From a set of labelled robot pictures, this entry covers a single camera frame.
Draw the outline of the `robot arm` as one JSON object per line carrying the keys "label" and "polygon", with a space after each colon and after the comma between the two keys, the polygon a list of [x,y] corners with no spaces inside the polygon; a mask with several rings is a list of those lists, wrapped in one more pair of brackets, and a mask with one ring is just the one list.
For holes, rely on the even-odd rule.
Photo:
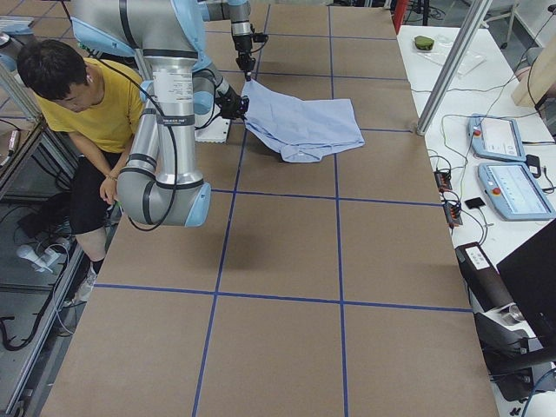
{"label": "robot arm", "polygon": [[266,46],[268,34],[255,32],[250,22],[248,0],[198,1],[204,22],[230,21],[230,31],[237,57],[235,59],[246,81],[251,80],[256,59],[255,52]]}
{"label": "robot arm", "polygon": [[224,118],[241,118],[248,99],[235,93],[206,54],[204,24],[230,21],[236,61],[249,75],[255,65],[249,15],[247,1],[75,2],[76,40],[151,69],[139,89],[147,103],[117,185],[123,211],[138,229],[205,222],[211,187],[196,167],[195,118],[214,106]]}

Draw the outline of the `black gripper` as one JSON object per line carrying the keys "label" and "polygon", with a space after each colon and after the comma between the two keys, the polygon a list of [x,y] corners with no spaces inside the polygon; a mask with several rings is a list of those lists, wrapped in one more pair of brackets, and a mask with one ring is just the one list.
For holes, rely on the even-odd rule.
{"label": "black gripper", "polygon": [[249,98],[239,96],[233,89],[228,89],[226,93],[216,93],[215,104],[219,107],[219,116],[227,120],[245,119],[248,111]]}
{"label": "black gripper", "polygon": [[244,72],[245,81],[250,82],[255,67],[253,54],[266,45],[268,34],[255,32],[248,35],[233,35],[232,39],[237,52],[235,61],[239,69]]}

